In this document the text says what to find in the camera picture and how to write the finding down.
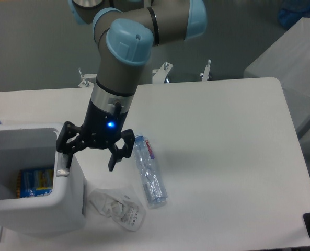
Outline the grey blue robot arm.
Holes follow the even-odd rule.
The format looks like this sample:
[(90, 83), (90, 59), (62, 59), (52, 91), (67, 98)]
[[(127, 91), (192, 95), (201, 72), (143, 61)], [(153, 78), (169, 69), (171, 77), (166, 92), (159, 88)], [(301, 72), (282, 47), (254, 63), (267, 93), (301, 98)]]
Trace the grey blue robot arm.
[(67, 121), (56, 150), (70, 168), (85, 148), (108, 149), (109, 170), (132, 154), (135, 141), (123, 125), (153, 47), (202, 35), (207, 27), (203, 1), (69, 1), (76, 21), (91, 24), (101, 63), (84, 122)]

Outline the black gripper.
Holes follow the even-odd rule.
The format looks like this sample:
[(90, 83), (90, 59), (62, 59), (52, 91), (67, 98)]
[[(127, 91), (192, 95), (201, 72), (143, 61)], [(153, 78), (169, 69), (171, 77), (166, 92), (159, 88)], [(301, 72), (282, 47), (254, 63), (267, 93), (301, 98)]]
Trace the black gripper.
[[(91, 149), (109, 149), (111, 152), (108, 163), (110, 172), (114, 170), (116, 163), (123, 158), (130, 158), (135, 135), (132, 129), (122, 131), (127, 114), (128, 112), (115, 117), (111, 113), (99, 109), (90, 100), (81, 127), (76, 126), (70, 121), (64, 122), (56, 141), (56, 150), (66, 156), (66, 167), (70, 168), (73, 155), (86, 147)], [(121, 149), (116, 145), (120, 139), (124, 141)]]

